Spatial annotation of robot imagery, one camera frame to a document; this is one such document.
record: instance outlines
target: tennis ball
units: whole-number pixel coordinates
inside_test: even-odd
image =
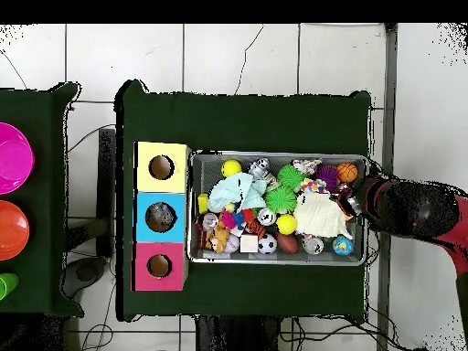
[[[290,214],[283,214],[276,220],[276,225],[278,225],[278,230],[281,234],[287,236],[292,234],[297,227],[296,218]]]
[[[357,168],[352,163],[342,163],[336,169],[338,171],[338,179],[344,183],[351,183],[357,178]]]
[[[224,177],[234,175],[241,171],[242,167],[240,166],[240,163],[237,160],[227,160],[223,163],[223,166],[221,167],[221,174]]]

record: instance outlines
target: box with hole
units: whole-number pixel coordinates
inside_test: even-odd
[[[188,274],[183,243],[138,242],[135,291],[182,291]]]
[[[136,242],[184,242],[186,195],[138,193]]]
[[[137,189],[144,192],[185,193],[187,158],[184,144],[138,142],[135,147]]]

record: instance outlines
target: orange ball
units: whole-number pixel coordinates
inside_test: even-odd
[[[357,167],[352,163],[342,163],[336,169],[338,170],[338,178],[344,183],[351,183],[357,178]]]

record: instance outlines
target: dark green tablecloth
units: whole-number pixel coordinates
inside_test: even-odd
[[[0,261],[0,273],[19,277],[18,287],[0,302],[0,313],[81,314],[80,307],[60,292],[65,251],[64,112],[78,93],[74,83],[49,91],[0,90],[0,122],[18,128],[35,154],[28,180],[0,196],[19,206],[28,218],[24,250]]]
[[[366,92],[351,97],[151,94],[137,80],[116,96],[119,318],[134,314],[351,314],[364,318],[364,266],[190,263],[182,292],[130,290],[133,142],[191,149],[367,155]]]

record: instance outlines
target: yellow box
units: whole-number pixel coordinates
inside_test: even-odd
[[[185,193],[187,180],[187,158],[190,149],[184,144],[138,142],[136,188],[138,191],[159,193]],[[165,156],[171,169],[166,179],[157,179],[150,172],[153,159]]]

